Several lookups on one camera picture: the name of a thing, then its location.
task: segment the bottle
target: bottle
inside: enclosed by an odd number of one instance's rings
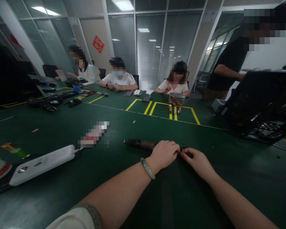
[[[3,149],[6,149],[7,151],[9,151],[12,154],[15,154],[16,156],[21,157],[22,159],[30,156],[30,154],[24,152],[21,148],[15,147],[14,145],[12,145],[11,142],[3,144],[1,147]]]

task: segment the smartphone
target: smartphone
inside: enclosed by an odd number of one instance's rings
[[[82,96],[88,97],[88,96],[95,94],[95,93],[96,93],[96,91],[88,91],[87,94],[82,94]]]
[[[142,102],[148,102],[152,99],[152,97],[150,95],[145,96],[144,99],[142,99]]]

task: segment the headset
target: headset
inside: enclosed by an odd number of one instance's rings
[[[128,69],[125,67],[125,63],[123,61],[122,58],[120,57],[111,57],[109,59],[109,63],[113,66],[116,66],[116,67],[123,67],[127,70],[128,74],[130,75],[130,77],[132,78],[132,80],[134,81],[134,83],[138,86],[137,82],[134,80],[132,74],[129,73]]]

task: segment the red decoration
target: red decoration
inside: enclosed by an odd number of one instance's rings
[[[104,43],[99,39],[98,36],[95,36],[94,41],[93,41],[93,46],[96,48],[96,50],[99,53],[102,53],[102,50],[104,48]]]
[[[20,48],[23,48],[19,42],[17,41],[17,39],[14,37],[13,34],[10,33],[10,39],[12,40],[12,42],[14,42],[16,45],[18,45]]]

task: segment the chair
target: chair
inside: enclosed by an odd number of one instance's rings
[[[29,61],[18,61],[18,65],[29,75],[37,75],[33,65]]]
[[[42,68],[44,69],[44,73],[46,77],[55,78],[58,76],[55,70],[58,68],[55,65],[43,65]]]
[[[200,87],[200,90],[204,92],[207,84],[210,80],[211,74],[202,74],[200,77],[196,77],[193,93],[195,92],[196,85]]]
[[[139,75],[133,75],[134,80],[136,81],[137,85],[138,85],[138,89],[140,88],[139,86]]]
[[[99,77],[100,77],[101,80],[102,80],[102,79],[105,78],[105,76],[106,76],[106,69],[99,68],[99,71],[100,71]]]

